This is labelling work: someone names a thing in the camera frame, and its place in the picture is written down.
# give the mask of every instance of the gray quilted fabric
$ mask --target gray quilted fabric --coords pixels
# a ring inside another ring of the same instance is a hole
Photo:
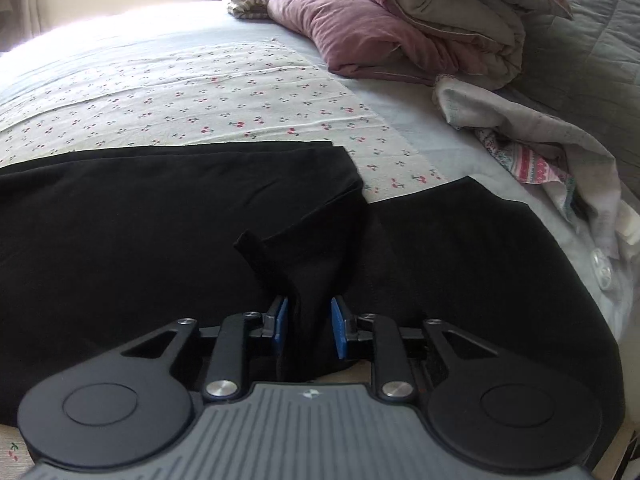
[[[574,20],[527,16],[514,87],[596,137],[640,196],[640,0],[569,0]]]

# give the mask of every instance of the black fabric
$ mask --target black fabric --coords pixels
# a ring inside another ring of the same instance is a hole
[[[68,153],[0,170],[0,422],[49,374],[179,317],[291,300],[281,377],[335,371],[328,300],[403,326],[439,317],[623,411],[617,345],[540,220],[466,178],[366,205],[330,143]]]

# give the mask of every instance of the metal screw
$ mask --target metal screw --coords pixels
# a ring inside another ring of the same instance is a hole
[[[228,397],[238,391],[238,385],[233,381],[222,379],[207,384],[207,393],[212,397]]]
[[[414,392],[414,387],[404,381],[389,381],[382,386],[382,393],[392,399],[402,399]]]

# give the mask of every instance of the ribbed gray surface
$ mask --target ribbed gray surface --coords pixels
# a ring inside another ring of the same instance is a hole
[[[508,480],[446,453],[415,412],[349,384],[257,384],[211,405],[178,446],[125,471],[82,474],[37,465],[26,480]],[[586,480],[578,467],[527,477]]]

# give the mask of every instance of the white bed sheet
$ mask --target white bed sheet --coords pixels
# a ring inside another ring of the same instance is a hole
[[[178,4],[76,23],[2,56],[0,104],[50,83],[52,74],[59,77],[60,73],[82,72],[98,60],[118,63],[132,53],[153,57],[155,52],[171,48],[267,40],[277,40],[324,70],[315,46],[307,38],[279,25],[235,20],[219,2]],[[574,232],[541,189],[521,186],[488,155],[475,137],[446,124],[431,104],[431,88],[399,82],[338,79],[448,180],[471,175],[496,195],[527,203],[562,247],[612,332],[620,338],[634,300],[632,274],[629,268],[615,262],[615,287],[608,292],[600,290],[591,269],[590,253],[594,245],[585,224]],[[0,142],[3,136],[6,132],[0,131]]]

